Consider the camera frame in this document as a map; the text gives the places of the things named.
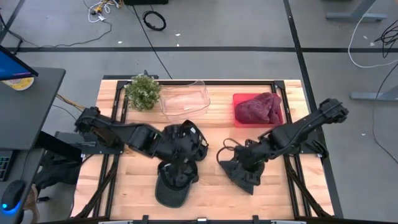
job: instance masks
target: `potted plant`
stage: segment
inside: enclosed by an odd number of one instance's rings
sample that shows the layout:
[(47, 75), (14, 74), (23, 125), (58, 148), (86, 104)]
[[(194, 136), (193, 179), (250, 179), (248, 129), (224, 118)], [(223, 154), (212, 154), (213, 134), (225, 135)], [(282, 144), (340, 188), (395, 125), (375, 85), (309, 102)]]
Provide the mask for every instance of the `potted plant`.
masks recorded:
[(161, 86), (153, 78), (140, 74), (131, 78), (131, 84), (125, 86), (126, 96), (133, 109), (150, 110), (160, 98)]

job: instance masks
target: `gray floor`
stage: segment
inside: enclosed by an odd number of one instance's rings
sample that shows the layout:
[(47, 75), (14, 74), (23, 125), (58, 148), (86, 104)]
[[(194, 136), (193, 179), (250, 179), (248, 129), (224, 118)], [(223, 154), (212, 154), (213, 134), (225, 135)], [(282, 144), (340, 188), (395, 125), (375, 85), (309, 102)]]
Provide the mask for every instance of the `gray floor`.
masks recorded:
[[(0, 0), (5, 19), (12, 14), (16, 4), (16, 1)], [(302, 47), (348, 46), (355, 24), (326, 21), (325, 13), (352, 10), (358, 1), (290, 0), (290, 4)], [(282, 1), (170, 0), (168, 5), (154, 7), (167, 20), (163, 32), (148, 32), (156, 47), (175, 47), (177, 44), (181, 47), (294, 46)], [(148, 9), (148, 6), (137, 7), (139, 15)], [(377, 1), (371, 12), (387, 13), (389, 18), (376, 24), (361, 24), (353, 46), (370, 47), (371, 42), (398, 18), (397, 10), (398, 4), (392, 0)], [(135, 15), (125, 7), (120, 10), (112, 7), (105, 17), (113, 23), (112, 33), (76, 47), (149, 46)], [(90, 24), (86, 7), (79, 0), (26, 0), (11, 29), (37, 45), (55, 45), (92, 39), (108, 27), (101, 23)], [(16, 42), (7, 35), (2, 45), (11, 47)], [(374, 47), (380, 47), (379, 43), (375, 44)], [(95, 103), (103, 75), (131, 75), (146, 69), (160, 78), (167, 78), (152, 52), (33, 52), (18, 53), (18, 57), (30, 66), (66, 69), (60, 94), (85, 106)], [(159, 57), (174, 78), (302, 78), (295, 53), (159, 52)], [(304, 57), (317, 103), (334, 97), (350, 110), (345, 123), (324, 128), (344, 216), (398, 222), (398, 166), (373, 141), (373, 104), (348, 97), (351, 91), (376, 91), (391, 66), (362, 69), (355, 67), (347, 54), (338, 53), (308, 53)], [(353, 57), (361, 65), (374, 65), (395, 60), (398, 54), (390, 54), (384, 60), (381, 54), (353, 54)], [(396, 73), (383, 90), (398, 82)], [(65, 106), (59, 101), (56, 104)], [(68, 109), (78, 116), (73, 108)], [(396, 156), (397, 112), (396, 103), (377, 104), (376, 135)], [(44, 130), (50, 134), (72, 131), (72, 121), (64, 111), (54, 108)], [(43, 195), (51, 196), (52, 201), (39, 205), (40, 221), (64, 219), (70, 209), (72, 194), (73, 186), (68, 185), (45, 189)]]

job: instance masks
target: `computer screen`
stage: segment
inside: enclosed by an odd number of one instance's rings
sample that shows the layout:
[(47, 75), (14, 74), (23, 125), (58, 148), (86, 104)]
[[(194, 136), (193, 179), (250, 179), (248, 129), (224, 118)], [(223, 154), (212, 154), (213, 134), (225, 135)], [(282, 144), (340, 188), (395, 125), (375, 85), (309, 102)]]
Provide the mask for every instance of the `computer screen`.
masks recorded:
[(0, 80), (12, 80), (37, 75), (33, 69), (0, 46)]

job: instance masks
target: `wood grain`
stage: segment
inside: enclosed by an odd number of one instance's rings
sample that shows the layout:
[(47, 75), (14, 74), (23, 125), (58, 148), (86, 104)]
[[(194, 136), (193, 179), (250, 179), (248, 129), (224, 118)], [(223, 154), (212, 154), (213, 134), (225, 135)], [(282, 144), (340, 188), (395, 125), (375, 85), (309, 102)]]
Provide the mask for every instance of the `wood grain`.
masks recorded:
[[(111, 115), (117, 80), (103, 80), (96, 106), (101, 114)], [(293, 121), (308, 114), (301, 82), (286, 80), (286, 92)], [(207, 217), (214, 220), (248, 220), (253, 215), (260, 219), (293, 218), (289, 188), (283, 158), (266, 163), (261, 185), (254, 188), (254, 195), (248, 195), (235, 186), (217, 164), (215, 156), (225, 138), (239, 142), (257, 139), (266, 128), (235, 128), (233, 126), (232, 95), (234, 93), (262, 93), (271, 91), (264, 85), (208, 85), (211, 105), (203, 115), (190, 118), (202, 131), (210, 147), (204, 161), (197, 162), (199, 182), (192, 185), (187, 201), (181, 208), (161, 206), (155, 199), (158, 159), (144, 157), (128, 148), (121, 156), (111, 219), (140, 220), (149, 215), (151, 220), (192, 220)], [(129, 109), (126, 122), (145, 122), (162, 129), (170, 124), (157, 104), (151, 111), (142, 113)], [(220, 160), (230, 159), (232, 152), (223, 151)], [(315, 155), (301, 155), (306, 185), (318, 203), (333, 213), (322, 164)], [(77, 214), (89, 201), (98, 185), (102, 156), (93, 156), (81, 168), (75, 193)], [(301, 194), (296, 189), (300, 214), (304, 215)]]

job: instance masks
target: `keyboard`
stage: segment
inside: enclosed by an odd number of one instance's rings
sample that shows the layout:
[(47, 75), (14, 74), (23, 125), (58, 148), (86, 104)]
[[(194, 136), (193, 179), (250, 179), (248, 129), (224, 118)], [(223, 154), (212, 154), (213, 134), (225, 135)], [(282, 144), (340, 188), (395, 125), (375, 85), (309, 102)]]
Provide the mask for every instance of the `keyboard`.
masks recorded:
[(6, 181), (11, 171), (16, 152), (0, 150), (0, 182)]

